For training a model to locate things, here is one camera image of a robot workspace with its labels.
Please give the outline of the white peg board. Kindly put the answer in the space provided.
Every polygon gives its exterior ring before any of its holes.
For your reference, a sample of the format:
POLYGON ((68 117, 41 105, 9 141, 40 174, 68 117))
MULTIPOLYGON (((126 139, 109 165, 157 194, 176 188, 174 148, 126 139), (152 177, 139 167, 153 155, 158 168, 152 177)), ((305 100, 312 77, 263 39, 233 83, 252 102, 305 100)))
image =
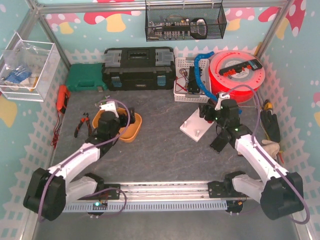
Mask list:
POLYGON ((200 117, 200 110, 198 108, 182 123, 179 129, 195 142, 198 142, 212 125, 212 122, 209 123, 200 117))

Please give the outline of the black aluminium extrusion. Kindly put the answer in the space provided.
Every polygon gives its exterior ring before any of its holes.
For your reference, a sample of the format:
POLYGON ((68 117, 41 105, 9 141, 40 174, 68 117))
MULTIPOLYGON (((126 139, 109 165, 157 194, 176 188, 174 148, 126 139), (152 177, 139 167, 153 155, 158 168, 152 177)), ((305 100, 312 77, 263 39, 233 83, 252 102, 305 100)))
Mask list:
POLYGON ((220 133, 210 144, 210 148, 215 150, 217 153, 220 153, 226 147, 227 144, 234 148, 230 127, 225 127, 221 129, 220 133))

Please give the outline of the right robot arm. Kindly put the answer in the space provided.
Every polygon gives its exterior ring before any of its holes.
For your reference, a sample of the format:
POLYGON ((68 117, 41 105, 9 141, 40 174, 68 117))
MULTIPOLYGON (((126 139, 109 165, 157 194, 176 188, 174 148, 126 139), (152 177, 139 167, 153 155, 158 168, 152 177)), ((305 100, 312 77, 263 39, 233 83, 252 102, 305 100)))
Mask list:
POLYGON ((306 210, 303 180, 297 172, 289 172, 279 165, 258 143, 253 132, 240 120, 240 109, 234 99, 220 95, 217 103, 209 100, 198 106, 199 116, 215 122, 220 133, 210 147, 220 153, 231 145, 258 173, 260 179, 242 171, 226 176, 226 187, 258 202, 271 220, 306 210))

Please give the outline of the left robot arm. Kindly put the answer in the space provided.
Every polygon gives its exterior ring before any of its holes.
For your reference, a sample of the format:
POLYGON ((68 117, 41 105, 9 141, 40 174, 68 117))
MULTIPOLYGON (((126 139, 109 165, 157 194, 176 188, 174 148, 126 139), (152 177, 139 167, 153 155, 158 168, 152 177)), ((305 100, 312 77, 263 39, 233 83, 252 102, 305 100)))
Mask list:
POLYGON ((36 213, 39 221, 57 219, 65 206, 76 200, 100 198, 106 192, 117 191, 115 187, 106 188, 104 179, 94 173, 75 180, 84 169, 100 160, 136 121, 133 107, 124 105, 125 112, 118 112, 121 101, 102 100, 99 104, 102 113, 97 127, 82 146, 62 162, 33 172, 23 206, 36 213))

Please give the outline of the yellow plastic tray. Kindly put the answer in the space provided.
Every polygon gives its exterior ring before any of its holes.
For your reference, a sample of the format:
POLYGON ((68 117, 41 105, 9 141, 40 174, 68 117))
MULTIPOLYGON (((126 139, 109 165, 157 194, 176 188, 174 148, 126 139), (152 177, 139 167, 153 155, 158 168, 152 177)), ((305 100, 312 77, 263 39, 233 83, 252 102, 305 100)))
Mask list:
MULTIPOLYGON (((94 129, 96 129, 98 127, 98 120, 100 119, 100 117, 104 111, 105 110, 99 110, 98 113, 93 118, 92 127, 94 129)), ((131 116, 132 116, 132 114, 134 114, 134 120, 130 120, 131 122, 134 121, 134 123, 130 123, 127 130, 125 130, 126 126, 120 128, 120 130, 119 130, 120 134, 122 132, 124 132, 124 134, 119 138, 119 140, 124 143, 133 142, 136 139, 136 137, 141 129, 141 125, 142 125, 142 117, 137 112, 135 112, 134 108, 130 107, 129 111, 130 111, 131 116)))

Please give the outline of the green pipe fitting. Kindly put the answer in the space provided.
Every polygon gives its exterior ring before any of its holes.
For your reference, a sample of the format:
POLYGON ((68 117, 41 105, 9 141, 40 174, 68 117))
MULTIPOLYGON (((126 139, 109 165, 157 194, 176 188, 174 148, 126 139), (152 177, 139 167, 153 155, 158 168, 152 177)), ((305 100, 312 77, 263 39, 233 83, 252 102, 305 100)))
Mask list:
POLYGON ((95 107, 96 107, 96 108, 100 108, 101 105, 106 104, 106 103, 109 101, 109 97, 110 97, 109 95, 106 95, 106 96, 104 97, 104 99, 96 102, 96 103, 95 103, 95 107))

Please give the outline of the black plate assembly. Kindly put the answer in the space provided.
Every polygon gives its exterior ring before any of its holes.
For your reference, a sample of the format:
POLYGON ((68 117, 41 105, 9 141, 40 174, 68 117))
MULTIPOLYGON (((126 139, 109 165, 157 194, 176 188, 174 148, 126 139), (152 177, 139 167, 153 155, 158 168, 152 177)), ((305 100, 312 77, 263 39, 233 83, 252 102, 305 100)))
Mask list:
POLYGON ((194 66, 189 67, 187 91, 191 94, 199 94, 200 93, 200 88, 197 84, 196 77, 195 77, 195 67, 194 66))

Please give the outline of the white perforated basket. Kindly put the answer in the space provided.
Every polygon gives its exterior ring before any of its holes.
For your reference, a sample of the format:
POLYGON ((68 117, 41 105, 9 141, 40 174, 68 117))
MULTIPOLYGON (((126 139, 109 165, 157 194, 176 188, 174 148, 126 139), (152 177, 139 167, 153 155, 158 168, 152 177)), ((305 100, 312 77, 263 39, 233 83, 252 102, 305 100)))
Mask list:
POLYGON ((206 103, 209 98, 196 82, 194 59, 191 57, 175 58, 176 79, 173 84, 175 102, 206 103))

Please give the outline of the black rubber glove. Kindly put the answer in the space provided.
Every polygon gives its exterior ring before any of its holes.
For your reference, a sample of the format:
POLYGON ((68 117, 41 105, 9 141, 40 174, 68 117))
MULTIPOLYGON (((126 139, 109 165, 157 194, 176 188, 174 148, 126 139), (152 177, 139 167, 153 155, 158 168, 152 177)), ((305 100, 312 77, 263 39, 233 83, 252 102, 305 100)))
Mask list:
POLYGON ((281 133, 277 115, 275 113, 271 113, 269 110, 263 110, 260 112, 260 120, 267 138, 270 141, 280 143, 281 133))

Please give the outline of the green tool case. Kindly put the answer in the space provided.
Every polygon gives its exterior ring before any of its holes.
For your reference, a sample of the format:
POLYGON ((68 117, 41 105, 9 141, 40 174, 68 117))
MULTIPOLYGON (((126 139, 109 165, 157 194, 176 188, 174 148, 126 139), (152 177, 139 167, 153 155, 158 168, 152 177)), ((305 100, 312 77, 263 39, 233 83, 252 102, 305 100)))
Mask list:
POLYGON ((102 63, 71 65, 65 82, 70 92, 107 90, 103 82, 102 63))

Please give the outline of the orange multimeter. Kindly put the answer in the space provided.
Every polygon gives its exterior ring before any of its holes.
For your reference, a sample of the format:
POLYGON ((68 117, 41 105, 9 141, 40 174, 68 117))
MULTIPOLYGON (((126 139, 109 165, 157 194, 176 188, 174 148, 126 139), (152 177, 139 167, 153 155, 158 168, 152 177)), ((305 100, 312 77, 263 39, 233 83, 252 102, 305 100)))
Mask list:
POLYGON ((56 100, 56 109, 59 113, 65 114, 71 92, 66 85, 60 85, 56 100))

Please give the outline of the black toolbox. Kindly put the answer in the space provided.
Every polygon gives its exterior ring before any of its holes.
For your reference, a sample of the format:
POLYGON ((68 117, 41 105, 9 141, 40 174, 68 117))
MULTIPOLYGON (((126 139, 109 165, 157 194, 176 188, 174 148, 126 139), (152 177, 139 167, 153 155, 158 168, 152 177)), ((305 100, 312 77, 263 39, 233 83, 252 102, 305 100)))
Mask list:
POLYGON ((108 48, 101 67, 110 91, 171 90, 176 80, 171 47, 108 48))

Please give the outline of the black power strip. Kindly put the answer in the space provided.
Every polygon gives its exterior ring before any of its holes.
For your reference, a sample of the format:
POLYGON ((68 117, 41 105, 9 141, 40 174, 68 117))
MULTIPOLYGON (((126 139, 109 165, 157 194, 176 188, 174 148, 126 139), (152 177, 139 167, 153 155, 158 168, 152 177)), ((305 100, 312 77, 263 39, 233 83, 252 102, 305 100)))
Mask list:
POLYGON ((219 74, 224 77, 232 76, 243 72, 245 69, 256 71, 262 69, 262 64, 257 59, 244 61, 219 70, 219 74))

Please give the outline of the beige work glove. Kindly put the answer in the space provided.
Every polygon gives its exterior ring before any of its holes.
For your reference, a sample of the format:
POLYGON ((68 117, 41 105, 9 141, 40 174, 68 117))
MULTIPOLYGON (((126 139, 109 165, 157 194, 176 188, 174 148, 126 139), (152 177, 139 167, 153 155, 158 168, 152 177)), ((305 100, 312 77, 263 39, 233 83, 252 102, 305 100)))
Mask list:
POLYGON ((262 148, 274 159, 277 159, 277 154, 280 151, 280 145, 278 142, 264 139, 261 141, 262 148))

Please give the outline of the orange handled pliers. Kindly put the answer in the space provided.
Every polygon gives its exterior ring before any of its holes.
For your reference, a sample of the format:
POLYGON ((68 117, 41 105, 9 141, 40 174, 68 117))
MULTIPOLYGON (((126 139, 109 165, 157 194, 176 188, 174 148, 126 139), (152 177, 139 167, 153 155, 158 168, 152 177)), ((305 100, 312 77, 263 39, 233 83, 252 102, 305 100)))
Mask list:
POLYGON ((82 125, 83 125, 84 123, 85 123, 86 126, 87 126, 87 130, 88 130, 88 134, 87 134, 87 135, 88 135, 89 137, 91 136, 91 134, 92 134, 92 127, 91 127, 91 124, 90 124, 89 113, 88 113, 88 112, 85 112, 85 113, 83 114, 83 117, 80 119, 77 127, 75 128, 75 131, 74 131, 74 134, 73 134, 73 136, 74 136, 75 138, 78 137, 79 131, 80 131, 80 129, 81 129, 81 127, 82 127, 82 125))

